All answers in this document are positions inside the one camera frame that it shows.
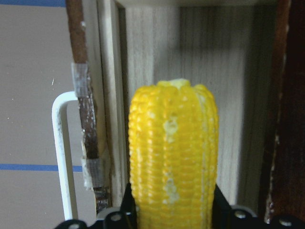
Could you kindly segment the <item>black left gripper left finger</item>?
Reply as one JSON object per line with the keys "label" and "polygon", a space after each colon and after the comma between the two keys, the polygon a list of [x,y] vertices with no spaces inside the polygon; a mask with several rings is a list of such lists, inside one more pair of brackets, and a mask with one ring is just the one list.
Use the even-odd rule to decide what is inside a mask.
{"label": "black left gripper left finger", "polygon": [[123,214],[123,229],[137,229],[137,210],[135,200],[132,196],[131,184],[128,183],[125,188],[120,211]]}

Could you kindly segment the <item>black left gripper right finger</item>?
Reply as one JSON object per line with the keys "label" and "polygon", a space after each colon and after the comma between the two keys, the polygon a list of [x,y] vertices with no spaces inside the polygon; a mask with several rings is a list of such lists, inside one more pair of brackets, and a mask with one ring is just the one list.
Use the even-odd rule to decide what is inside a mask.
{"label": "black left gripper right finger", "polygon": [[232,208],[224,197],[218,185],[216,185],[212,210],[212,228],[230,229],[232,227],[231,216]]}

